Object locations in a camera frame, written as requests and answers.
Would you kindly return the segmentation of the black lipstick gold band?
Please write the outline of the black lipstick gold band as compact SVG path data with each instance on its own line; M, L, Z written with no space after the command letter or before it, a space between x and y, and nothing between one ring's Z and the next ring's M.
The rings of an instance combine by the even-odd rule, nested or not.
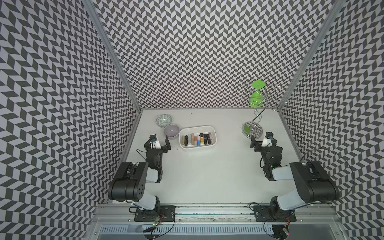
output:
M189 144L189 136L185 135L184 146L187 147L188 144Z

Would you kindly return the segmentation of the white plastic storage box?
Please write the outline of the white plastic storage box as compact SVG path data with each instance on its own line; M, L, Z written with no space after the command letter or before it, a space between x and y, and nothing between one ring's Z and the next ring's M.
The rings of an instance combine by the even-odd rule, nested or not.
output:
M212 126L184 128L179 132L179 144L185 151L207 150L217 142L216 131Z

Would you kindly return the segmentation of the beige matte lipstick tube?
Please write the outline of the beige matte lipstick tube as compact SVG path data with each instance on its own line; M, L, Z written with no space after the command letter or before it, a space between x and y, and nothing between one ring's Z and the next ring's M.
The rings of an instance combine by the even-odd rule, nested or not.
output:
M191 134L191 145L195 145L195 134Z

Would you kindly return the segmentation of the pink lip gloss tube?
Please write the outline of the pink lip gloss tube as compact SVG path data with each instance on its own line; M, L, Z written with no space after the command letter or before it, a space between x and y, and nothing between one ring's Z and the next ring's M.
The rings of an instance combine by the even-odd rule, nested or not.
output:
M211 132L209 132L209 137L210 137L211 144L214 144L215 140L214 140L213 135L212 135Z

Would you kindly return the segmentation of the black lipstick with text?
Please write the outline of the black lipstick with text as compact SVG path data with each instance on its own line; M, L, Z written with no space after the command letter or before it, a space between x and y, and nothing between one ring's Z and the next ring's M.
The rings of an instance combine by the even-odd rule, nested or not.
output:
M211 137L210 137L210 135L209 135L209 134L206 134L206 136L207 136L207 143L208 143L209 145L211 145L211 144L212 144L212 141L211 141Z

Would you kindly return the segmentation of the black and gold square lipstick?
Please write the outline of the black and gold square lipstick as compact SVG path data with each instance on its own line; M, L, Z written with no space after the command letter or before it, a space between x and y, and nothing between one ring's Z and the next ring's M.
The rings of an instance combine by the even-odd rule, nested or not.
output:
M200 146L203 146L204 144L204 133L200 133Z

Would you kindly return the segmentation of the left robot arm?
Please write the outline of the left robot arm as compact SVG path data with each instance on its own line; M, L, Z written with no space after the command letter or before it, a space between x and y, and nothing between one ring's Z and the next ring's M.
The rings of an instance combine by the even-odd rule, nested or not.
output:
M146 184L159 184L163 177L163 154L170 151L169 138L161 145L157 135L151 135L144 144L145 160L139 163L120 164L108 190L108 197L120 203L128 202L137 209L138 215L145 219L166 216L161 210L159 197L146 191Z

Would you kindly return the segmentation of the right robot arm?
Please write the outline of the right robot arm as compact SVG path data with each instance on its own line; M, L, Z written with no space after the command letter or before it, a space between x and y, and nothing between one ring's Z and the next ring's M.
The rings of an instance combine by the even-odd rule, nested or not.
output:
M277 143L274 134L267 132L262 141L251 137L250 148L261 154L260 162L263 165L260 167L267 180L294 181L295 188L286 194L272 197L268 208L254 206L254 212L262 215L261 210L265 210L267 219L282 221L293 216L298 208L340 198L336 183L319 162L293 162L282 166L283 148L277 146Z

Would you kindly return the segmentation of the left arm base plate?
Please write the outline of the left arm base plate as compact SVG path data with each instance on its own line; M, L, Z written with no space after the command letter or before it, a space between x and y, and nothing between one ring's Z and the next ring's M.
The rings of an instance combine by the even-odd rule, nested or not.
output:
M135 213L135 222L151 222L153 223L157 217L162 222L173 222L175 220L176 206L166 205L156 207L154 210L137 210Z

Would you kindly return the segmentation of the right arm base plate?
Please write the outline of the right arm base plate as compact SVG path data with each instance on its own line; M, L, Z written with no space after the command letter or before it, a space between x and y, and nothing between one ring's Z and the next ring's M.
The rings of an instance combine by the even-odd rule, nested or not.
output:
M267 208L266 206L251 206L257 222L296 222L295 211L283 211L279 208Z

